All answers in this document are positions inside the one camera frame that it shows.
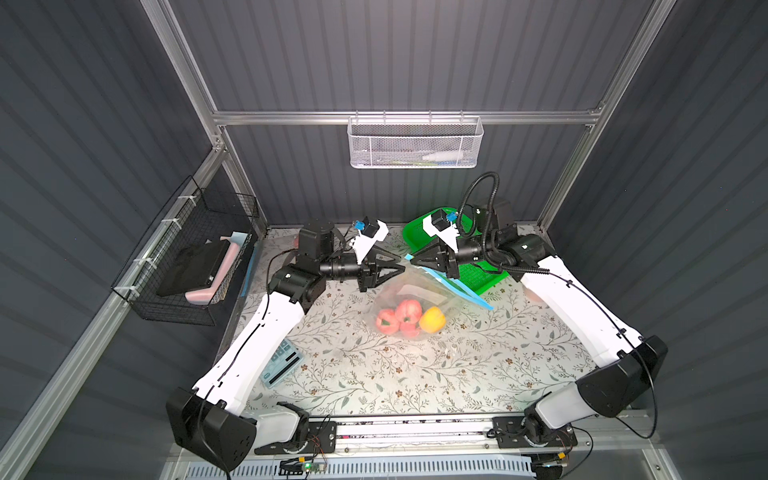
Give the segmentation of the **pink peach top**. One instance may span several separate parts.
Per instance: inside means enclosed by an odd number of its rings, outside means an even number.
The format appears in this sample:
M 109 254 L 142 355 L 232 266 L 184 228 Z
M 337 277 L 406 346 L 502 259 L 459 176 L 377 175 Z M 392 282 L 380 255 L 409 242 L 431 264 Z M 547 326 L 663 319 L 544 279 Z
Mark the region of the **pink peach top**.
M 423 314 L 422 306 L 418 300 L 403 300 L 395 309 L 400 323 L 418 324 Z

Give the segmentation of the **pink peach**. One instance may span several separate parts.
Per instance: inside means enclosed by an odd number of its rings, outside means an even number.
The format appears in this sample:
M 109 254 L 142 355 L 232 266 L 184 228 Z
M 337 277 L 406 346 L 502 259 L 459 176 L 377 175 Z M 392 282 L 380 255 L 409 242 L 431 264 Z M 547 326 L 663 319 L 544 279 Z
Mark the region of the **pink peach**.
M 400 323 L 418 324 L 423 314 L 422 306 L 418 300 L 403 300 L 395 309 Z
M 405 338 L 415 338 L 420 335 L 421 329 L 418 324 L 401 323 L 399 332 Z
M 393 309 L 382 309 L 378 312 L 376 328 L 384 335 L 393 335 L 400 329 L 400 320 Z

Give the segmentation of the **yellow peach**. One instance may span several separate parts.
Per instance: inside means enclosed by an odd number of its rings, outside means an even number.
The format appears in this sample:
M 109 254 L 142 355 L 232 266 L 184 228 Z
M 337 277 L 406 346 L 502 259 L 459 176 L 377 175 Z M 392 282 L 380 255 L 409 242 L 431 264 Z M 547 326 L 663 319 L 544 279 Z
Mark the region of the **yellow peach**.
M 446 326 L 447 320 L 443 311 L 434 306 L 424 311 L 420 320 L 419 327 L 423 332 L 434 334 Z

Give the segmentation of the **pink peach bottom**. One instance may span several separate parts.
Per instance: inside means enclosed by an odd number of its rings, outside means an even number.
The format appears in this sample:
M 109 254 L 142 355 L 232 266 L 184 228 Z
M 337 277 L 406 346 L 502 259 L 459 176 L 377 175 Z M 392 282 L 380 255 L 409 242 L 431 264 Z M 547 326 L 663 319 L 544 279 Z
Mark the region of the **pink peach bottom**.
M 418 324 L 401 323 L 399 332 L 405 338 L 415 338 L 420 335 L 421 329 Z

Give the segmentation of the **clear zip-top bag blue zipper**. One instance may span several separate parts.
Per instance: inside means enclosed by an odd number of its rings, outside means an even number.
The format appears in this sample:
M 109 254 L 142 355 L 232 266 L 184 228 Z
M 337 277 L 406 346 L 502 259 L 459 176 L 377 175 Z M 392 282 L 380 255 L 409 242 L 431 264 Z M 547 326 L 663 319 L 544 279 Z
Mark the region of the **clear zip-top bag blue zipper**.
M 288 255 L 287 250 L 298 248 L 299 228 L 274 228 L 266 236 L 255 242 L 253 252 L 246 263 L 246 275 L 240 289 L 239 297 L 247 298 L 253 289 L 264 290 L 265 274 L 269 262 L 269 270 L 274 273 L 280 262 Z

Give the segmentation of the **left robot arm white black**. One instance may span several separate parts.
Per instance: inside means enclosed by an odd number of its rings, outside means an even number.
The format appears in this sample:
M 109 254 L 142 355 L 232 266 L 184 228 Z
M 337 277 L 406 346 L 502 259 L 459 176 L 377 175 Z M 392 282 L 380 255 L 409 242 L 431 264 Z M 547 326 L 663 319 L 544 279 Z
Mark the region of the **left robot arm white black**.
M 380 244 L 388 234 L 381 220 L 364 218 L 347 238 L 327 219 L 312 219 L 297 244 L 278 253 L 283 264 L 269 268 L 265 294 L 240 334 L 192 388 L 175 389 L 166 413 L 175 443 L 225 476 L 254 449 L 281 444 L 302 448 L 309 415 L 286 402 L 244 416 L 249 395 L 279 345 L 298 326 L 330 281 L 352 279 L 361 292 L 381 286 L 405 270 L 399 256 Z

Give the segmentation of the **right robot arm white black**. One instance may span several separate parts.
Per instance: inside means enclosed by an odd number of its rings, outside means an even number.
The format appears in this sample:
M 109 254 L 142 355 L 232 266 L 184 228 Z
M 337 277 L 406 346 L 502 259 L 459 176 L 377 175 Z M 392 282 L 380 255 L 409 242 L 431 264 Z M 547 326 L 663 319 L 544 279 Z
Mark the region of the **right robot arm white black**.
M 614 315 L 539 235 L 502 225 L 490 209 L 476 211 L 468 233 L 464 224 L 461 212 L 442 208 L 407 224 L 404 239 L 414 250 L 412 264 L 453 281 L 460 279 L 463 265 L 488 275 L 507 273 L 557 315 L 595 364 L 524 410 L 521 430 L 531 445 L 545 446 L 589 416 L 615 418 L 643 394 L 656 393 L 655 380 L 668 354 L 659 337 L 644 336 Z

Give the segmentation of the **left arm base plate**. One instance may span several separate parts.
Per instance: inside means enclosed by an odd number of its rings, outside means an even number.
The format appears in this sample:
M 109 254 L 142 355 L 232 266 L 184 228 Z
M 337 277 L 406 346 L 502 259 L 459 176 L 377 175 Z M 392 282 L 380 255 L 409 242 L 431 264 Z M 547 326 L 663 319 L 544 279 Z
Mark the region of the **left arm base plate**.
M 338 423 L 310 420 L 299 426 L 287 442 L 274 442 L 253 450 L 255 455 L 320 455 L 334 453 Z

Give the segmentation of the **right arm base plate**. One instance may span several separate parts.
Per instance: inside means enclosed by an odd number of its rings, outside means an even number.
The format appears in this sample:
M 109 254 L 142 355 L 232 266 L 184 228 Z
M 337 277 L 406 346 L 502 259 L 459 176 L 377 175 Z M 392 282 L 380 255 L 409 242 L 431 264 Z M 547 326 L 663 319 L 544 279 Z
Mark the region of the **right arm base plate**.
M 485 432 L 502 449 L 555 448 L 570 450 L 578 444 L 573 427 L 553 430 L 525 415 L 504 415 L 491 419 L 492 426 Z

